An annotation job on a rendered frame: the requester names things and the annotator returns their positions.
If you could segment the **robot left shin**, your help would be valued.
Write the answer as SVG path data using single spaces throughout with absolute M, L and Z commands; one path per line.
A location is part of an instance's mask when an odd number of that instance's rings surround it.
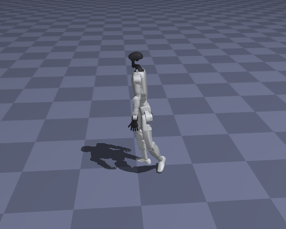
M 159 162 L 163 160 L 163 158 L 161 157 L 160 155 L 160 152 L 159 152 L 159 148 L 158 146 L 155 144 L 155 142 L 153 142 L 153 147 L 152 147 L 152 150 L 148 150 L 149 153 L 155 157 Z

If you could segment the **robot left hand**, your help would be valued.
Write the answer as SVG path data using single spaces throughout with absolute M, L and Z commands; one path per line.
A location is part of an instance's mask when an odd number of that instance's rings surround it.
M 132 117 L 133 117 L 133 115 L 132 115 Z M 137 128 L 137 131 L 138 131 L 138 123 L 137 123 L 137 121 L 138 121 L 138 116 L 137 116 L 137 120 L 133 120 L 132 119 L 132 122 L 131 122 L 131 124 L 128 127 L 131 126 L 131 130 L 133 130 L 133 131 L 134 131 L 134 128 L 135 128 L 135 131 L 136 131 L 136 128 Z

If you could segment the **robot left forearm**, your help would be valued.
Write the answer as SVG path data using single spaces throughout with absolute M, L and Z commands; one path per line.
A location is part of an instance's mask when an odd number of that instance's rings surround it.
M 133 120 L 137 120 L 137 115 L 140 107 L 140 101 L 138 97 L 133 98 Z

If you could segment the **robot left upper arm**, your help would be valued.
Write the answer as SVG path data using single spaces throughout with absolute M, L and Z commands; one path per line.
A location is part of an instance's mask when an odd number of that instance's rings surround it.
M 135 75 L 133 77 L 134 92 L 136 94 L 134 97 L 138 97 L 139 101 L 141 100 L 141 83 L 142 83 L 141 75 L 139 74 Z

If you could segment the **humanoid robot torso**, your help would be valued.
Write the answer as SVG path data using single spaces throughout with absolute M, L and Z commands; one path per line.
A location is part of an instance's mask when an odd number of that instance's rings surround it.
M 144 69 L 144 68 L 143 68 Z M 150 105 L 147 102 L 147 96 L 148 96 L 148 91 L 147 91 L 147 78 L 146 78 L 146 71 L 144 69 L 144 72 L 139 72 L 138 70 L 136 70 L 136 72 L 133 72 L 132 74 L 132 85 L 133 85 L 133 89 L 134 89 L 134 84 L 133 84 L 133 77 L 135 75 L 141 75 L 142 78 L 142 83 L 141 83 L 141 100 L 140 100 L 140 107 L 139 107 L 139 111 L 141 113 L 141 115 L 144 114 L 144 111 L 149 111 L 151 114 L 151 108 Z M 134 92 L 134 95 L 135 92 Z

